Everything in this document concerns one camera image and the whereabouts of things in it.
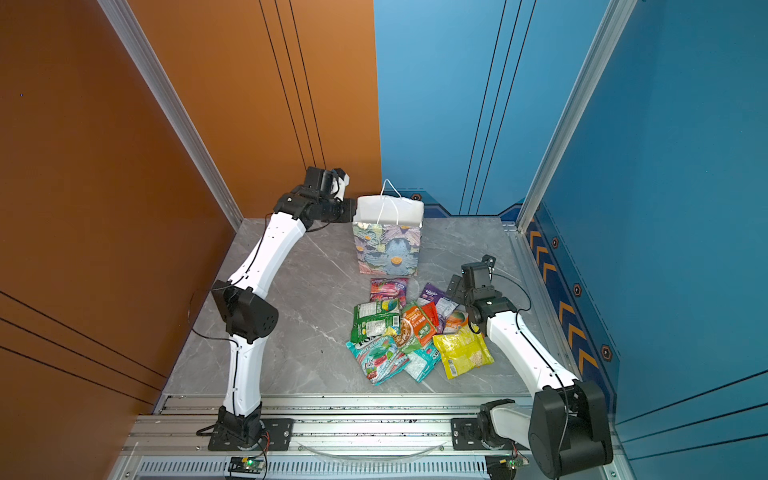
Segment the yellow snack bag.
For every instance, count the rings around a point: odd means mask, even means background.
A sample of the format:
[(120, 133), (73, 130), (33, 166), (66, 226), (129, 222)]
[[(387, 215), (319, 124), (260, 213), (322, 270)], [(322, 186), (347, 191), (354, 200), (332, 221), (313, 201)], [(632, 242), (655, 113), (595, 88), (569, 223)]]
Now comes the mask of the yellow snack bag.
[(435, 335), (433, 344), (440, 352), (448, 380), (494, 363), (484, 336), (474, 333), (468, 326), (461, 327), (454, 334)]

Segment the floral paper gift bag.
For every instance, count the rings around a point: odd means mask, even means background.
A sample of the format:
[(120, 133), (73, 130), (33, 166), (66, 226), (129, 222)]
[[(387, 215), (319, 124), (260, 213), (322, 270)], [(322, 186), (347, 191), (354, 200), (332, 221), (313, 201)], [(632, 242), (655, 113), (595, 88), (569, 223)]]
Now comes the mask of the floral paper gift bag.
[(379, 194), (359, 197), (352, 232), (360, 272), (415, 276), (423, 220), (423, 202), (403, 196), (389, 179), (383, 181)]

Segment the green rainbow candy bag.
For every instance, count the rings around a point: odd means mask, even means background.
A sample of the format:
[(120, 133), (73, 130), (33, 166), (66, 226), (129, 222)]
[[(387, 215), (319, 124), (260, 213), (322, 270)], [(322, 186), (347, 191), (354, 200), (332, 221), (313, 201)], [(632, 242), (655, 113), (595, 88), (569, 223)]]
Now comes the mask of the green rainbow candy bag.
[(382, 299), (356, 305), (350, 332), (352, 343), (364, 343), (379, 336), (400, 334), (400, 302)]

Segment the teal Fox's fruit candy bag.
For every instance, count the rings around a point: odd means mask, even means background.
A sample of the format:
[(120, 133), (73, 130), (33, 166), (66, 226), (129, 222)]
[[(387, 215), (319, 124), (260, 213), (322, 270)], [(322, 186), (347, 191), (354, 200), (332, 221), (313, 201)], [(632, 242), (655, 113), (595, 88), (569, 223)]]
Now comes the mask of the teal Fox's fruit candy bag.
[(373, 385), (387, 381), (410, 363), (410, 359), (397, 347), (392, 336), (379, 336), (362, 343), (348, 342), (346, 346)]

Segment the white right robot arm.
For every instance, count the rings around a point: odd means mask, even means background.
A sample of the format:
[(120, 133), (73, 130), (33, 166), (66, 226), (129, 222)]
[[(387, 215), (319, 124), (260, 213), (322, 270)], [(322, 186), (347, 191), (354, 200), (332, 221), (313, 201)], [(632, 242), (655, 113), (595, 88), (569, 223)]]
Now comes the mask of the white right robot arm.
[(563, 367), (525, 324), (523, 309), (493, 285), (496, 259), (461, 266), (447, 296), (464, 306), (469, 327), (496, 345), (517, 371), (531, 398), (524, 411), (511, 399), (487, 402), (477, 415), (479, 441), (493, 450), (521, 445), (540, 471), (559, 479), (614, 460), (607, 401), (593, 381)]

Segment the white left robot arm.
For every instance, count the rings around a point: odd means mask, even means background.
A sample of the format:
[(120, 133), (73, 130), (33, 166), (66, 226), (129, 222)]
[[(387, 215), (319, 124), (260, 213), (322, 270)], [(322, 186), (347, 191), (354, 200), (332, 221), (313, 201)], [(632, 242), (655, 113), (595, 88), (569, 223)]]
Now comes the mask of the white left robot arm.
[(349, 223), (356, 200), (347, 198), (350, 177), (342, 169), (310, 167), (304, 182), (277, 201), (261, 239), (226, 281), (210, 290), (230, 345), (228, 390), (214, 425), (199, 432), (211, 451), (264, 447), (261, 374), (268, 337), (279, 312), (267, 301), (269, 288), (295, 244), (319, 222)]

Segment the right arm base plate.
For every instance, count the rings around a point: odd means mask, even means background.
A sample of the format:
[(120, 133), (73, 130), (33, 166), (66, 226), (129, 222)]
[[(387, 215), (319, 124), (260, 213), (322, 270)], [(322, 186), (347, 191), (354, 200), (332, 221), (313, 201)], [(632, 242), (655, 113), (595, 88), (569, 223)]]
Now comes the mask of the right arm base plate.
[(451, 441), (455, 451), (498, 450), (502, 447), (486, 440), (476, 418), (452, 418)]

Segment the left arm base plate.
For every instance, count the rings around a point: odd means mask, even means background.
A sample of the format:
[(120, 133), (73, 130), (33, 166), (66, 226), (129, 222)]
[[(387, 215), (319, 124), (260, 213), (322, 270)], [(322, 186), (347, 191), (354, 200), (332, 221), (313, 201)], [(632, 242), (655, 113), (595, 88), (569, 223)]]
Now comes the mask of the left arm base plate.
[(289, 449), (294, 420), (267, 418), (219, 419), (213, 426), (208, 442), (210, 451), (262, 451), (283, 452)]

